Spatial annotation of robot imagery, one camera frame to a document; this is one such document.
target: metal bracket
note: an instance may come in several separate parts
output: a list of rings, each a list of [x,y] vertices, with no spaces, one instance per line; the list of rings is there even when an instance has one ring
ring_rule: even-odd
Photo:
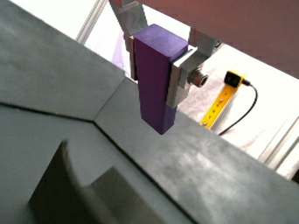
[[[172,63],[172,73],[168,86],[167,105],[175,108],[187,98],[191,84],[200,88],[208,79],[202,73],[204,61],[216,52],[219,41],[191,28],[191,50]]]
[[[124,32],[126,49],[130,52],[131,61],[131,78],[136,81],[136,56],[132,35],[148,26],[144,7],[138,1],[132,0],[110,0],[110,4]]]

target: gray surface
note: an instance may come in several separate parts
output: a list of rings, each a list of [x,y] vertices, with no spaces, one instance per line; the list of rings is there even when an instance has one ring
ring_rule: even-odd
[[[6,0],[0,33],[0,102],[94,120],[124,72]]]
[[[87,199],[94,202],[94,210],[99,210],[100,223],[166,224],[115,167],[108,169],[86,190],[90,196]]]
[[[103,214],[103,209],[94,213],[71,169],[68,154],[68,144],[63,141],[34,190],[30,208],[42,224],[99,224],[96,214]]]
[[[163,136],[139,117],[136,84],[124,80],[96,124],[199,223],[298,223],[298,185],[186,115]]]
[[[62,139],[82,186],[114,165],[170,223],[190,223],[92,123],[0,106],[0,223],[31,224],[27,202]]]

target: yellow connector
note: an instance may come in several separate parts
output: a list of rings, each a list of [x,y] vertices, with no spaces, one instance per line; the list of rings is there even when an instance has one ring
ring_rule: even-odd
[[[214,123],[220,117],[220,113],[228,105],[232,96],[238,92],[243,80],[244,75],[239,75],[236,72],[232,71],[227,72],[224,79],[224,87],[220,90],[216,100],[211,104],[208,111],[200,119],[200,125],[203,125],[207,129],[211,129]]]

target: purple block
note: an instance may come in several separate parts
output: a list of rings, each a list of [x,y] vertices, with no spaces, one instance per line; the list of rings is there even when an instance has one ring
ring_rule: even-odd
[[[166,104],[171,61],[188,50],[188,42],[156,24],[135,34],[135,64],[140,112],[162,135],[174,126],[176,108]]]

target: black cable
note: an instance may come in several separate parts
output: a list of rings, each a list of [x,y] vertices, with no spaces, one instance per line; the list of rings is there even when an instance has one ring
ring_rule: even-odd
[[[219,43],[215,45],[216,48],[219,48],[219,47],[220,47],[220,44],[222,44],[220,41],[218,41],[218,42],[219,42]]]
[[[222,136],[223,134],[226,134],[226,132],[242,121],[242,119],[247,116],[247,114],[250,113],[250,111],[252,110],[252,108],[255,107],[256,103],[258,103],[258,90],[256,88],[250,84],[250,82],[244,83],[247,86],[251,86],[254,89],[255,89],[255,92],[256,92],[256,97],[255,97],[255,100],[254,100],[254,103],[247,111],[247,113],[219,133],[219,136]]]

